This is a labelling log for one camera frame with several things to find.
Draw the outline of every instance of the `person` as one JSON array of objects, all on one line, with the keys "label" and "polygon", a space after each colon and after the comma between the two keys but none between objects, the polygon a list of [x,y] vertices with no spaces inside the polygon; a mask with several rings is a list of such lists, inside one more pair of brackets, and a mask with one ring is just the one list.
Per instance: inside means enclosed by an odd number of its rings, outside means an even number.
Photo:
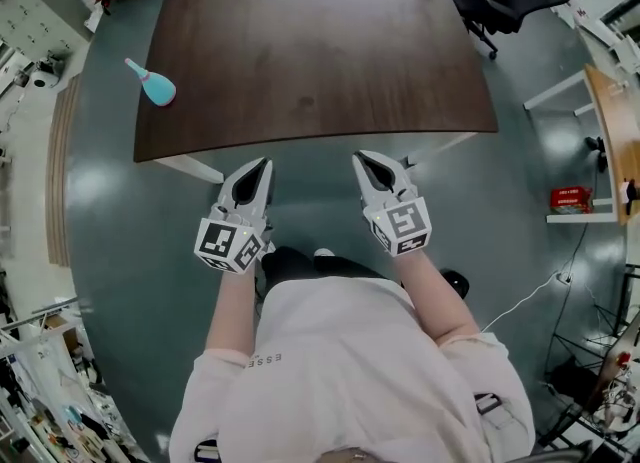
[{"label": "person", "polygon": [[323,250],[224,272],[171,435],[173,463],[501,462],[534,443],[531,407],[493,334],[422,251],[402,286]]}]

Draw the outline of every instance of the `wooden table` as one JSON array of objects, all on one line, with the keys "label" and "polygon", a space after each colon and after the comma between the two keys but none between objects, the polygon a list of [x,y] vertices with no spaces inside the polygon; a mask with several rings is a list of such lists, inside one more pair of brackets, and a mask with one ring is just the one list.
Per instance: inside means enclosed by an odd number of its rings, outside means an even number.
[{"label": "wooden table", "polygon": [[629,92],[623,84],[603,74],[591,65],[568,77],[524,103],[526,110],[545,102],[551,97],[577,84],[584,83],[591,96],[591,103],[574,111],[580,116],[595,110],[600,125],[608,173],[611,184],[611,198],[595,199],[594,206],[611,205],[610,212],[591,214],[553,214],[547,216],[547,223],[602,223],[619,222],[624,225],[640,212],[640,202],[633,202],[631,216],[627,216],[621,202],[621,189],[631,179],[640,185],[640,128],[636,122]]},{"label": "wooden table", "polygon": [[451,0],[165,0],[147,68],[177,96],[141,94],[134,160],[212,182],[186,154],[364,133],[496,132],[477,55]]}]

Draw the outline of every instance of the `dark wood tabletop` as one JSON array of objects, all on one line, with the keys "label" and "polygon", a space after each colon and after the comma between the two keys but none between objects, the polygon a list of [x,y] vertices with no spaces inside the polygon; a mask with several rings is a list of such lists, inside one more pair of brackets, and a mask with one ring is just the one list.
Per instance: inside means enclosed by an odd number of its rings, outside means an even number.
[{"label": "dark wood tabletop", "polygon": [[318,136],[495,132],[489,91],[451,0],[165,0],[141,93],[137,162]]}]

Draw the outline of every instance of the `rolling chair base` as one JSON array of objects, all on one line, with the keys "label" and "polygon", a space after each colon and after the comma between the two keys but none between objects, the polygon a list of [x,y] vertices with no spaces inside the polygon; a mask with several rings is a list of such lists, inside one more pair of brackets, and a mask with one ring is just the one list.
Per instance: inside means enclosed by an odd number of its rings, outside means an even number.
[{"label": "rolling chair base", "polygon": [[462,19],[462,20],[464,22],[465,27],[467,28],[467,31],[472,32],[474,35],[480,38],[480,40],[486,43],[487,46],[491,49],[491,52],[489,53],[489,59],[491,61],[496,59],[496,57],[498,56],[498,48],[493,44],[491,40],[489,40],[489,37],[484,32],[484,27],[480,28],[478,24],[476,24],[475,22],[469,19]]}]

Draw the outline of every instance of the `wall outlet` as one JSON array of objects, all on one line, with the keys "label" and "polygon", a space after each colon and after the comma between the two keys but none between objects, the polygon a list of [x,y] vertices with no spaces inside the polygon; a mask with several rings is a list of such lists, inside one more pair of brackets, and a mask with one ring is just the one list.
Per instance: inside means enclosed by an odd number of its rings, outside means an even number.
[{"label": "wall outlet", "polygon": [[565,285],[569,285],[571,283],[571,281],[573,280],[573,275],[569,274],[569,273],[558,273],[556,275],[556,278],[558,279],[558,281],[560,283],[563,283]]}]

